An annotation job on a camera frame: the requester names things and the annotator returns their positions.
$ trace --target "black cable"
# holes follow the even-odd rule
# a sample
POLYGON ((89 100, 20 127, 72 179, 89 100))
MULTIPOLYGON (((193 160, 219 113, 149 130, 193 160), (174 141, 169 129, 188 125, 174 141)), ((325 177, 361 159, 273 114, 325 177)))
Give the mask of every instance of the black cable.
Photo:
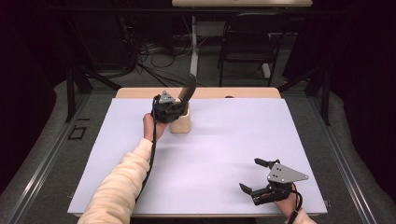
POLYGON ((292 224, 294 220, 297 218, 302 206, 303 206, 303 195, 297 191, 297 188, 295 187, 295 190, 291 190, 290 193, 295 193, 296 194, 296 208, 294 209, 293 213, 291 214, 289 218, 288 224, 292 224))
POLYGON ((152 116, 152 119, 154 120, 154 129, 153 129, 154 131, 153 131, 153 133, 152 133, 152 147, 151 147, 151 155, 150 155, 150 158, 149 158, 149 169, 148 169, 148 173, 147 173, 147 175, 146 175, 145 180, 143 180, 142 189, 140 190, 139 195, 138 195, 138 196, 136 197, 136 199, 135 199, 136 202, 137 202, 137 200, 139 199, 140 194, 143 192, 143 189, 145 188, 146 183, 147 183, 148 180, 149 180, 149 174, 151 173, 152 164, 154 163, 155 148, 156 148, 156 146, 157 146, 157 119, 155 118, 154 107, 155 107, 155 105, 157 104, 157 102, 158 102, 158 100, 160 99, 160 97, 161 97, 161 95, 156 95, 156 96, 153 98, 153 100, 152 100, 152 110, 151 110, 152 112, 151 112, 151 116, 152 116))

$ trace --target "white tabletop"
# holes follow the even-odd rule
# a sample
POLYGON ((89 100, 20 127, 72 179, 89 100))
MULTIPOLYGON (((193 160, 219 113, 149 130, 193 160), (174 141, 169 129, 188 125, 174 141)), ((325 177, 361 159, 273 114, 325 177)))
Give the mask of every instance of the white tabletop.
MULTIPOLYGON (((68 209, 81 214, 104 177, 142 136, 151 99, 113 99, 84 175, 68 209)), ((191 131, 165 131, 135 217, 264 217, 272 204, 255 206, 239 188, 262 189, 268 168, 281 163, 309 176, 297 182, 309 214, 327 213, 300 138, 283 99, 191 99, 191 131)))

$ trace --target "table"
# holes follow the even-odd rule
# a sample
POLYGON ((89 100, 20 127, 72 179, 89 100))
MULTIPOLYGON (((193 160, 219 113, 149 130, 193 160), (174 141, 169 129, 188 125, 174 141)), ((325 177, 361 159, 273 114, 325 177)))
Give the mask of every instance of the table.
MULTIPOLYGON (((311 0, 173 0, 174 7, 311 7, 311 0)), ((209 26, 212 34, 222 35, 222 29, 216 29, 213 32, 213 25, 209 26)), ((216 26, 221 26, 223 23, 212 23, 216 26)), ((192 55, 191 55, 191 69, 190 73, 194 76, 198 75, 198 48, 197 48, 197 20, 192 16, 191 35, 192 35, 192 55)), ((269 77, 271 72, 268 64, 262 66, 262 71, 265 77, 269 77)))
MULTIPOLYGON (((142 116, 149 111, 151 98, 163 90, 119 90, 68 213, 81 214, 106 174, 137 145, 143 129, 142 116)), ((177 96, 181 88, 166 90, 177 96)), ((270 170, 256 165, 255 158, 280 159, 307 174, 309 179, 297 184, 303 195, 309 195, 304 198, 304 209, 310 215, 327 213, 290 112, 277 89, 197 88, 190 105, 191 131, 165 131, 133 217, 278 216, 274 204, 255 206, 239 188, 239 183, 253 189, 268 184, 265 177, 270 170), (261 137, 249 139, 254 135, 261 137)))

